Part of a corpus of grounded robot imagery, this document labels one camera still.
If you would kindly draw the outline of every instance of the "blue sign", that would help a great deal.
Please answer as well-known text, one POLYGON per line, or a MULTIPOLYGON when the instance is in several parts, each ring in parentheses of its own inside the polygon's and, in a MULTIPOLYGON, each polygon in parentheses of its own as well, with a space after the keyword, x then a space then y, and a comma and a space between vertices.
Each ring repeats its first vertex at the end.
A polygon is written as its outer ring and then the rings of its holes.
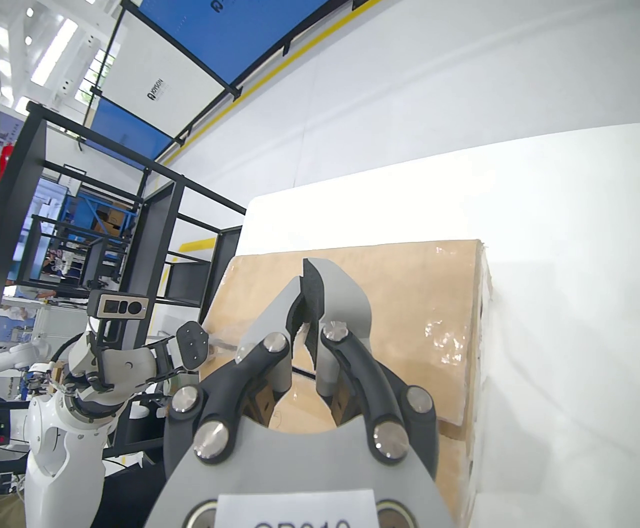
POLYGON ((140 11, 233 83, 326 0, 144 0, 140 11))
MULTIPOLYGON (((158 154, 172 140, 166 134, 147 125, 144 121, 105 99, 100 100, 98 108, 95 110, 91 130, 149 159, 157 158, 158 154)), ((121 156, 93 141, 87 141, 86 144, 140 170, 143 168, 139 163, 131 161, 129 158, 121 156)))

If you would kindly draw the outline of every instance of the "red object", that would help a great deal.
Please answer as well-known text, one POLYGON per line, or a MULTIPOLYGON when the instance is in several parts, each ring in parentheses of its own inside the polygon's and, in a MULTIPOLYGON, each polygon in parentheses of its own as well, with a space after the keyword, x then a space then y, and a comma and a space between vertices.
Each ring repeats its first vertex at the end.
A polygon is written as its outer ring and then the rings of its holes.
POLYGON ((0 179, 4 174, 4 169, 6 169, 6 164, 11 157, 11 153, 13 152, 13 145, 9 143, 2 148, 2 152, 0 152, 0 179))

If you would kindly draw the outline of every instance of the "ceiling light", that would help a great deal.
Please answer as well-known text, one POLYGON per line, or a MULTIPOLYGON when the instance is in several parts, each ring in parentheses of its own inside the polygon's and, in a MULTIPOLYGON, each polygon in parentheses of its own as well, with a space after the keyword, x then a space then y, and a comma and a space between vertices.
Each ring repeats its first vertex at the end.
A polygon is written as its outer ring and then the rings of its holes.
POLYGON ((0 28, 0 46, 9 49, 9 32, 5 28, 0 28))
POLYGON ((13 88, 11 86, 3 86, 0 93, 9 100, 9 106, 13 106, 13 88))
POLYGON ((44 83, 47 82, 56 62, 58 62, 62 52, 67 47, 67 44, 69 44, 69 40, 74 36, 77 27, 78 25, 74 21, 69 19, 65 20, 64 24, 62 24, 62 27, 58 31, 58 34, 53 39, 53 42, 45 51, 38 67, 31 76, 31 80, 34 83, 44 86, 44 83))
POLYGON ((29 115, 27 112, 27 103, 29 102, 28 97, 21 97, 18 101, 18 104, 15 105, 15 111, 22 115, 29 115))
POLYGON ((0 60, 0 74, 11 77, 11 64, 9 64, 9 61, 0 60))

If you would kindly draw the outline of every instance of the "box on shelf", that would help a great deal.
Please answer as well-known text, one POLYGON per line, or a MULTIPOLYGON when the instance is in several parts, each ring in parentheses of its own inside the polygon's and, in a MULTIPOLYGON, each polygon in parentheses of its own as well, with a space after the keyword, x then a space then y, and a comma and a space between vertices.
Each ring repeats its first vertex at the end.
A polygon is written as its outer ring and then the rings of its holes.
POLYGON ((94 231, 96 231, 96 233, 106 233, 115 237, 119 237, 120 236, 120 228, 114 226, 113 224, 109 223, 109 222, 102 222, 102 224, 104 225, 106 231, 104 229, 102 229, 102 226, 99 223, 96 223, 95 227, 93 228, 94 231))
POLYGON ((110 209, 107 222, 112 225, 122 226, 122 223, 124 222, 124 212, 118 211, 117 209, 110 209))
MULTIPOLYGON (((474 499, 481 323, 490 297, 484 246, 477 240, 439 241, 235 257, 204 328, 229 336, 236 329, 231 339, 237 343, 291 278, 301 274, 305 257, 330 259, 358 283, 371 304, 374 357, 405 383, 432 395, 441 435, 436 484, 456 523, 466 526, 474 499)), ((293 363, 312 371, 299 337, 293 363)), ((201 378, 231 358, 209 361, 201 378)), ((312 384, 297 381, 278 403, 270 426, 311 433, 331 424, 329 409, 312 384)))

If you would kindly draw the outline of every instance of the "logo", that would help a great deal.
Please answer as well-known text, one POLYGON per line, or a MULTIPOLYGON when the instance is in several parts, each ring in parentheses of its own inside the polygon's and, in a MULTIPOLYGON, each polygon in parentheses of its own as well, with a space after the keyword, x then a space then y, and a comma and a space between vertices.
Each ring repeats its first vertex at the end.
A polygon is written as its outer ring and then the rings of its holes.
POLYGON ((162 87, 163 84, 164 84, 164 81, 162 79, 158 79, 154 83, 154 85, 151 87, 151 90, 149 90, 147 97, 152 101, 155 101, 158 97, 160 97, 162 95, 162 91, 160 90, 160 88, 162 87))

